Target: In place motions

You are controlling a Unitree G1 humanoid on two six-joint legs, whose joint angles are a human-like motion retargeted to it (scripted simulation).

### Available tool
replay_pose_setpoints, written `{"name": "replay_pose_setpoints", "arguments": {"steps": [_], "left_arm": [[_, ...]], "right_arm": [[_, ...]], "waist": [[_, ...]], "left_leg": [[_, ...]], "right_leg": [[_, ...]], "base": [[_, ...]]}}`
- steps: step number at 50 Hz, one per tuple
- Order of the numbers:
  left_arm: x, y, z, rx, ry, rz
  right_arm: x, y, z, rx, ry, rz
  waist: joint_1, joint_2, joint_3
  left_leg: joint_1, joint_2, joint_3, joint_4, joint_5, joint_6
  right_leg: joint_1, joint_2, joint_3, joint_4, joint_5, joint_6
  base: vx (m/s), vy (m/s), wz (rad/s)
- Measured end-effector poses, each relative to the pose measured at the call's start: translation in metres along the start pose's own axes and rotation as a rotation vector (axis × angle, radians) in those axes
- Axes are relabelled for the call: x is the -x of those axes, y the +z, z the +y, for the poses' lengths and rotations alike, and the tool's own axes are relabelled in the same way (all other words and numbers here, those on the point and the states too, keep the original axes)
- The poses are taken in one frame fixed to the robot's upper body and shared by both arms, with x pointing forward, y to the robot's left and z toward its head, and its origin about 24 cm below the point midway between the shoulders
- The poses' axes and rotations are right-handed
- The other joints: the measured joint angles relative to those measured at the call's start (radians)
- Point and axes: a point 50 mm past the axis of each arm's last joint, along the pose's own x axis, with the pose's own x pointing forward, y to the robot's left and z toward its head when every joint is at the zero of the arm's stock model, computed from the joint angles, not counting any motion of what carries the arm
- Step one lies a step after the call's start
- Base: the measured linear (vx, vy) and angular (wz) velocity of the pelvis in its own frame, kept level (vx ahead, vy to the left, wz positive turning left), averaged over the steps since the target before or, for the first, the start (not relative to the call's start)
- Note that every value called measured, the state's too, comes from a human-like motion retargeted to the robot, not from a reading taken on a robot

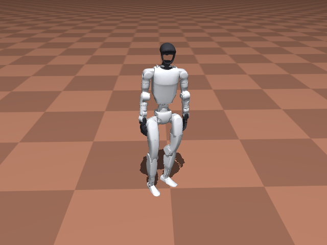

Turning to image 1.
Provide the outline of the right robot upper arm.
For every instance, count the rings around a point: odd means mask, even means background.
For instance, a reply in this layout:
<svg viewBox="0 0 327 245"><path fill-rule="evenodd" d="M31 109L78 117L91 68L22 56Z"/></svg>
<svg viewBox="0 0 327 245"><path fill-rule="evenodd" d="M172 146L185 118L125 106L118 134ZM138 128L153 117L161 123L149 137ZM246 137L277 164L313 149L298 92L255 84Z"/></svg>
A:
<svg viewBox="0 0 327 245"><path fill-rule="evenodd" d="M154 74L153 68L147 68L143 70L142 73L142 94L143 94L143 101L149 101L150 100L150 93L148 93L149 87L150 87L150 79L152 79Z"/></svg>

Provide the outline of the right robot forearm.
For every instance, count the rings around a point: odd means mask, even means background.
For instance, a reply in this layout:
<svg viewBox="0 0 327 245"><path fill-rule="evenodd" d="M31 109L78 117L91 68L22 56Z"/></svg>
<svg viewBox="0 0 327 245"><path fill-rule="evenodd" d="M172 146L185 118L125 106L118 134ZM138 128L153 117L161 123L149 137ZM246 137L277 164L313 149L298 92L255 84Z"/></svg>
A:
<svg viewBox="0 0 327 245"><path fill-rule="evenodd" d="M142 93L140 95L139 105L140 105L140 109L139 109L139 118L138 118L138 120L140 122L143 122L143 118L144 117L146 118L146 116L147 116L147 105L148 105L148 103L143 101L143 94Z"/></svg>

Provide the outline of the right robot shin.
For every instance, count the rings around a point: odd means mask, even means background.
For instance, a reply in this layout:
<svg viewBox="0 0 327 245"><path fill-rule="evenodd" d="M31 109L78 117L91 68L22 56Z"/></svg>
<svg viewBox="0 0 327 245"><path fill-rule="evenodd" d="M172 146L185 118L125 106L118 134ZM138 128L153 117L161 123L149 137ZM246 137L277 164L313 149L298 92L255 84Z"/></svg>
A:
<svg viewBox="0 0 327 245"><path fill-rule="evenodd" d="M146 157L147 157L146 167L149 177L149 186L151 187L151 184L154 185L154 181L155 181L155 175L157 172L157 160L153 159L153 161L151 161L149 153L147 153Z"/></svg>

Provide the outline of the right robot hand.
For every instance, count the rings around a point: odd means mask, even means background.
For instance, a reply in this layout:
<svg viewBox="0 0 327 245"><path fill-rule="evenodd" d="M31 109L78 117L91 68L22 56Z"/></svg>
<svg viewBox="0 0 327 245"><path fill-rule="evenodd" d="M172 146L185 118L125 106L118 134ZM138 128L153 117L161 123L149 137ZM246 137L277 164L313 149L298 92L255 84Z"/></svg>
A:
<svg viewBox="0 0 327 245"><path fill-rule="evenodd" d="M146 126L146 123L147 123L146 118L144 117L143 122L139 122L139 123L140 123L141 133L143 133L145 136L147 136L148 130L147 130L147 126Z"/></svg>

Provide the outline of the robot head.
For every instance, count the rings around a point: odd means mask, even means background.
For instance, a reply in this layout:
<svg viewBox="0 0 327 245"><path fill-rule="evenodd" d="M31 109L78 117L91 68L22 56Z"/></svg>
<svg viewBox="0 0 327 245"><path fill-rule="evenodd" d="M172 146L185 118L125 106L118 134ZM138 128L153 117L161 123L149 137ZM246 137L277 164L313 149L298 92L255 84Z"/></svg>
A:
<svg viewBox="0 0 327 245"><path fill-rule="evenodd" d="M160 67L165 70L169 70L172 67L169 67L170 64L174 61L175 54L176 54L176 49L171 43L164 43L160 46L160 53L161 53L161 58L162 58L162 64L164 67ZM173 55L172 60L164 60L163 55ZM161 66L159 65L159 66ZM159 67L158 66L158 67Z"/></svg>

